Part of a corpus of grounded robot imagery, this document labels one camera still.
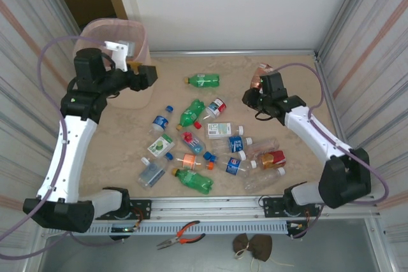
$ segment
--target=brown cloth bag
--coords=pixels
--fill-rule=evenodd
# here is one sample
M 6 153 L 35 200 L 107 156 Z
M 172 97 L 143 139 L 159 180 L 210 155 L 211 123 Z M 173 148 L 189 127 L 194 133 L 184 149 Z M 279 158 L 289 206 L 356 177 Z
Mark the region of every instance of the brown cloth bag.
M 272 237 L 269 235 L 256 234 L 251 240 L 248 240 L 246 234 L 239 234 L 232 242 L 235 253 L 239 251 L 248 250 L 252 252 L 255 259 L 267 261 L 272 253 Z

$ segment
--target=green bottle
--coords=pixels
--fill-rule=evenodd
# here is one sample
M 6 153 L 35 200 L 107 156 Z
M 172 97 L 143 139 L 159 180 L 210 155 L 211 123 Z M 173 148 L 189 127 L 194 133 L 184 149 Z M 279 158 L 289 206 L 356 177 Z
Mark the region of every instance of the green bottle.
M 211 190 L 212 184 L 214 184 L 213 180 L 199 175 L 193 170 L 174 168 L 171 173 L 176 176 L 183 185 L 195 189 L 202 194 L 208 194 Z
M 219 75 L 216 73 L 198 74 L 191 78 L 184 78 L 184 83 L 195 87 L 218 87 Z
M 177 130 L 181 130 L 183 127 L 188 127 L 192 125 L 200 116 L 201 112 L 205 109 L 204 102 L 195 99 L 191 105 L 181 114 L 180 124 L 177 125 Z

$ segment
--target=red handled pliers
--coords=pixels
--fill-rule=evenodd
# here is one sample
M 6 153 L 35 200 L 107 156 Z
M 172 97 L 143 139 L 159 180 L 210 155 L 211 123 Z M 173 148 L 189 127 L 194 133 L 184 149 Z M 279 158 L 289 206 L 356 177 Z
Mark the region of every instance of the red handled pliers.
M 183 245 L 184 243 L 194 243 L 194 242 L 197 242 L 197 241 L 203 239 L 205 237 L 205 234 L 201 234 L 198 237 L 191 238 L 191 239 L 181 238 L 181 236 L 184 234 L 184 232 L 189 227 L 191 227 L 191 226 L 193 226 L 195 224 L 199 224 L 199 223 L 200 223 L 200 221 L 198 221 L 198 220 L 187 223 L 185 226 L 183 226 L 183 228 L 181 230 L 179 230 L 177 232 L 176 237 L 171 238 L 171 239 L 167 239 L 166 241 L 158 244 L 157 247 L 160 247 L 160 248 L 158 248 L 158 250 L 161 250 L 162 248 L 170 247 L 170 246 L 174 245 L 177 242 L 179 242 L 179 243 L 181 243 Z

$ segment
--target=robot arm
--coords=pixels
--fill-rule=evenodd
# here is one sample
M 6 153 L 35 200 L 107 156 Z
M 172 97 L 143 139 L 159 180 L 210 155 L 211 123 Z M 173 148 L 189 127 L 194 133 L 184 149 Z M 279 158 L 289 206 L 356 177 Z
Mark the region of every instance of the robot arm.
M 57 145 L 43 185 L 36 199 L 24 201 L 23 211 L 29 213 L 48 190 L 53 189 L 45 204 L 33 215 L 33 219 L 42 227 L 84 233 L 95 218 L 105 213 L 112 211 L 118 217 L 129 213 L 130 198 L 126 189 L 107 187 L 86 199 L 78 198 L 79 179 L 87 147 L 107 105 L 107 97 L 117 96 L 128 87 L 135 91 L 144 90 L 157 80 L 156 68 L 153 66 L 139 65 L 138 74 L 128 69 L 127 44 L 108 41 L 105 44 L 107 49 L 112 50 L 112 58 L 96 48 L 77 52 L 74 59 L 76 78 L 68 85 L 67 94 L 61 101 L 61 113 L 68 132 L 64 164 L 55 186 L 50 186 L 64 141 L 60 125 Z M 110 61 L 111 70 L 106 71 L 103 58 Z
M 286 208 L 292 213 L 302 211 L 310 203 L 324 203 L 337 208 L 371 192 L 370 172 L 346 156 L 339 147 L 369 164 L 364 149 L 353 150 L 340 141 L 313 115 L 310 118 L 336 145 L 321 135 L 309 120 L 309 108 L 298 96 L 288 97 L 281 74 L 273 72 L 261 76 L 261 88 L 247 90 L 244 104 L 260 113 L 277 118 L 282 125 L 296 133 L 320 160 L 323 174 L 319 182 L 301 183 L 285 190 Z

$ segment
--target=beige work surface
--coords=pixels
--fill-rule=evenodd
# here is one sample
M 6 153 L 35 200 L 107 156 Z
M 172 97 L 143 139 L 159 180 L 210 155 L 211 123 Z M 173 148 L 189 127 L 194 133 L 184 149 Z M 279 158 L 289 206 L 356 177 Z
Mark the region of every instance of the beige work surface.
M 311 56 L 260 56 L 260 57 L 179 57 L 153 59 L 159 79 L 156 81 L 150 103 L 141 110 L 124 110 L 107 106 L 101 121 L 89 145 L 84 169 L 80 180 L 80 195 L 86 196 L 100 191 L 103 187 L 124 187 L 131 197 L 177 197 L 203 196 L 193 189 L 183 186 L 177 178 L 167 173 L 149 190 L 136 182 L 138 175 L 145 168 L 140 161 L 143 156 L 152 157 L 147 151 L 152 143 L 147 131 L 157 113 L 166 105 L 174 107 L 173 118 L 167 127 L 168 133 L 177 135 L 175 126 L 180 114 L 195 98 L 205 104 L 214 98 L 225 98 L 227 109 L 219 117 L 220 122 L 234 122 L 244 125 L 244 136 L 254 141 L 267 137 L 276 137 L 280 149 L 286 155 L 286 175 L 278 182 L 257 194 L 282 194 L 284 189 L 296 183 L 319 180 L 323 165 L 318 161 L 310 148 L 293 132 L 282 126 L 278 120 L 261 122 L 254 118 L 256 111 L 241 102 L 249 88 L 252 75 L 258 63 L 265 62 L 277 68 L 290 62 L 301 62 L 314 67 Z M 215 89 L 197 89 L 183 83 L 183 77 L 195 73 L 219 73 L 221 84 Z M 301 67 L 286 68 L 282 71 L 284 84 L 289 96 L 300 96 L 308 106 L 319 101 L 320 88 L 316 77 Z M 333 131 L 332 121 L 324 103 L 314 112 L 315 116 Z M 204 131 L 198 136 L 211 149 L 210 141 L 204 138 Z M 188 152 L 181 142 L 176 149 Z M 209 196 L 243 196 L 247 195 L 243 181 L 220 170 L 203 170 L 203 175 L 214 180 Z

